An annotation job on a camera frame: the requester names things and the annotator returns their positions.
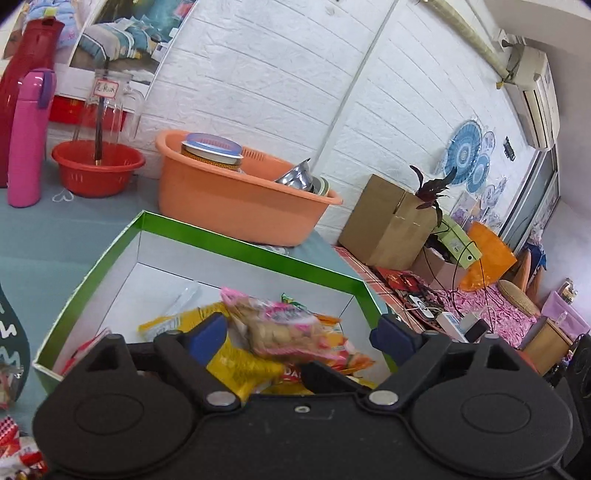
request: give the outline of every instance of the wall poster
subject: wall poster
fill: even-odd
[[[53,16],[66,25],[56,54],[57,95],[85,99],[106,59],[146,95],[197,1],[25,0],[2,56],[14,55],[28,21]]]

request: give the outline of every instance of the bedding poster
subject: bedding poster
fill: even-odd
[[[31,20],[55,17],[64,24],[57,42],[56,63],[67,64],[86,20],[101,0],[25,0],[2,53],[3,60],[15,54],[25,27]]]
[[[106,0],[87,25],[70,67],[132,75],[149,86],[196,0]]]

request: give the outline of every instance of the green cardboard box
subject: green cardboard box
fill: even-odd
[[[49,392],[67,360],[103,328],[142,342],[138,326],[161,316],[199,282],[199,304],[219,301],[229,287],[279,301],[281,294],[317,313],[342,319],[344,334],[375,365],[363,377],[383,381],[395,364],[369,343],[381,315],[358,278],[271,252],[154,213],[140,213],[113,241],[69,298],[33,362]]]
[[[482,257],[476,244],[471,243],[470,237],[449,215],[443,215],[441,225],[435,227],[433,233],[437,235],[462,268],[468,268]]]

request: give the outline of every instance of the pink snack package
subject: pink snack package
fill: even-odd
[[[252,351],[293,363],[337,360],[318,318],[295,305],[258,300],[223,288],[222,301],[235,321],[246,325]]]

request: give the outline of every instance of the gray table surface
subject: gray table surface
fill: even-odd
[[[27,333],[33,358],[68,297],[113,239],[140,211],[158,212],[158,183],[134,177],[115,197],[74,197],[67,202],[57,165],[48,161],[37,205],[14,209],[6,194],[0,189],[0,283]],[[316,231],[289,254],[358,278]],[[384,312],[385,305],[374,297]],[[31,420],[44,398],[31,370],[20,399],[9,411],[25,432],[30,433]]]

